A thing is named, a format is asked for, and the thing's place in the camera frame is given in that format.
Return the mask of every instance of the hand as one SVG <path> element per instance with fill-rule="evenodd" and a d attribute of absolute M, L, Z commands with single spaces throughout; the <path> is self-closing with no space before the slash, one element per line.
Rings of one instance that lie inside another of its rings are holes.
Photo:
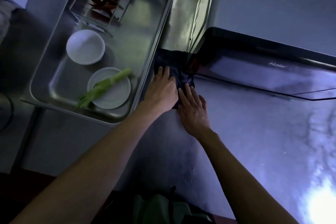
<path fill-rule="evenodd" d="M 194 87 L 189 87 L 187 83 L 185 84 L 185 90 L 187 96 L 184 95 L 181 88 L 178 89 L 183 103 L 183 106 L 178 106 L 178 113 L 188 134 L 200 140 L 204 133 L 211 130 L 207 103 L 201 95 L 197 95 Z"/>
<path fill-rule="evenodd" d="M 148 86 L 144 100 L 148 107 L 158 111 L 159 115 L 173 108 L 179 99 L 175 77 L 169 77 L 169 67 L 166 67 L 164 74 L 162 72 L 163 68 L 159 67 L 153 81 Z"/>

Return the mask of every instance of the left hand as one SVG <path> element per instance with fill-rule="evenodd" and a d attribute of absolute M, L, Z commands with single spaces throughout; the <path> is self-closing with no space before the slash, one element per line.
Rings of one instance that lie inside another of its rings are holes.
<path fill-rule="evenodd" d="M 160 114 L 169 111 L 178 101 L 175 77 L 169 77 L 169 67 L 159 67 L 153 81 L 148 86 L 144 102 Z"/>

